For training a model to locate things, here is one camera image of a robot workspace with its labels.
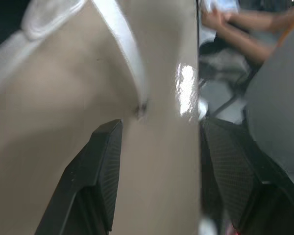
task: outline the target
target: beige surface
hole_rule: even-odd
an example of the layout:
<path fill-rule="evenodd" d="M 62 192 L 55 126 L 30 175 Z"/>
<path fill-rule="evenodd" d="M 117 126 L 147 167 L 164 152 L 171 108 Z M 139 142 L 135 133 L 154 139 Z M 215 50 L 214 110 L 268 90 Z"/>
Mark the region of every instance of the beige surface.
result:
<path fill-rule="evenodd" d="M 124 131 L 111 234 L 197 233 L 194 100 L 181 116 L 181 102 L 196 87 L 183 83 L 196 67 L 194 3 L 122 0 L 121 6 L 146 62 L 147 116 L 133 116 L 137 97 L 128 68 L 89 1 L 1 91 L 0 235 L 34 234 L 66 165 L 93 130 L 116 118 L 124 118 Z"/>

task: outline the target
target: black textured pad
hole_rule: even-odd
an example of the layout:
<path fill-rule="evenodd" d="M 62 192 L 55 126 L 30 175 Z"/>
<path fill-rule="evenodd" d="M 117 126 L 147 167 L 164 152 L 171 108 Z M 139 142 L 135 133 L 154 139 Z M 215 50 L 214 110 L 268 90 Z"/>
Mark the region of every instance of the black textured pad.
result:
<path fill-rule="evenodd" d="M 36 235 L 106 235 L 117 198 L 123 124 L 100 126 L 66 167 Z"/>

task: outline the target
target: hand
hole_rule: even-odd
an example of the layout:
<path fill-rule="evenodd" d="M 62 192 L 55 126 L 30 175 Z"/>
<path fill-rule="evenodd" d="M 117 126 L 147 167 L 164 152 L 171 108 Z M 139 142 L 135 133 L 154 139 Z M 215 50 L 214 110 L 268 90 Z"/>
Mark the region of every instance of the hand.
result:
<path fill-rule="evenodd" d="M 207 10 L 201 11 L 201 23 L 203 26 L 217 31 L 220 26 L 230 20 L 231 15 L 232 13 L 221 12 L 213 6 L 212 12 L 208 12 Z"/>

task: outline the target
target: black plastic piece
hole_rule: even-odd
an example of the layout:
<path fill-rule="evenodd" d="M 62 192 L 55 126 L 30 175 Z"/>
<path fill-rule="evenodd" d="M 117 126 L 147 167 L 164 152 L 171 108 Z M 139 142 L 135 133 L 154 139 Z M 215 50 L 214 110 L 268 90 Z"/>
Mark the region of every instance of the black plastic piece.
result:
<path fill-rule="evenodd" d="M 66 167 L 36 235 L 106 235 L 117 198 L 123 123 L 101 125 Z"/>
<path fill-rule="evenodd" d="M 294 184 L 287 174 L 245 128 L 216 118 L 207 118 L 202 125 L 202 148 L 208 148 L 235 229 L 244 235 L 293 234 Z"/>

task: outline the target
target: person's arm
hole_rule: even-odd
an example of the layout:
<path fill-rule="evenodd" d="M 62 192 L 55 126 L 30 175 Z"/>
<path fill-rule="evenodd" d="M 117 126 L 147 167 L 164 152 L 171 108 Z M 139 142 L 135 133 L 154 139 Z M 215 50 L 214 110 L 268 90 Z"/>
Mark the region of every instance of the person's arm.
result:
<path fill-rule="evenodd" d="M 268 13 L 258 11 L 242 11 L 224 13 L 228 22 L 235 23 L 246 29 L 277 32 L 287 29 L 294 21 L 294 9 L 284 13 Z"/>
<path fill-rule="evenodd" d="M 228 24 L 220 24 L 216 30 L 219 37 L 236 47 L 243 55 L 257 64 L 263 64 L 274 50 L 273 47 L 258 42 L 248 34 Z"/>

